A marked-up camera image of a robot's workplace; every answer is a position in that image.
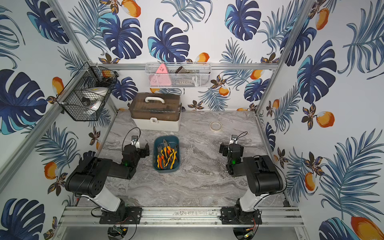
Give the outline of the yellow black combination pliers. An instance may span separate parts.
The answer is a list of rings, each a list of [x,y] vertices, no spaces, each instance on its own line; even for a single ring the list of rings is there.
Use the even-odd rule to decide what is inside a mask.
[[[173,166],[176,162],[176,159],[177,159],[177,156],[176,154],[178,153],[178,145],[176,145],[173,149],[172,149],[172,152],[170,154],[170,157],[168,159],[168,167],[169,169],[173,169]]]

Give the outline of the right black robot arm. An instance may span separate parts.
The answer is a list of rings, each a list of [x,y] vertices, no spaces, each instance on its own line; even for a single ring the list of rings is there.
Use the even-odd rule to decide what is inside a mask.
[[[244,147],[231,143],[220,145],[219,153],[227,157],[227,172],[232,177],[246,177],[248,190],[233,207],[221,208],[224,225],[261,224],[258,205],[268,196],[284,190],[284,181],[269,156],[244,157]]]

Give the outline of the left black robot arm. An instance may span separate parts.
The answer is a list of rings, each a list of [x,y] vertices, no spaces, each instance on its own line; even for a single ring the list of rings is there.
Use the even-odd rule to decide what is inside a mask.
[[[78,197],[87,198],[101,210],[100,224],[125,225],[139,224],[142,208],[128,207],[124,200],[112,194],[105,186],[108,177],[130,180],[136,173],[141,158],[150,155],[148,144],[144,148],[137,148],[130,144],[123,147],[123,159],[120,164],[110,159],[86,155],[68,177],[65,188]]]

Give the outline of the yellow black large pliers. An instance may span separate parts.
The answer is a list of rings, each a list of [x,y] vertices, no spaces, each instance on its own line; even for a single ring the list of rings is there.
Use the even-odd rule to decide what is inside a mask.
[[[164,163],[164,167],[167,168],[168,167],[168,159],[169,159],[170,154],[171,154],[171,147],[165,139],[163,140],[163,145],[164,145],[164,148],[162,150],[163,163]]]

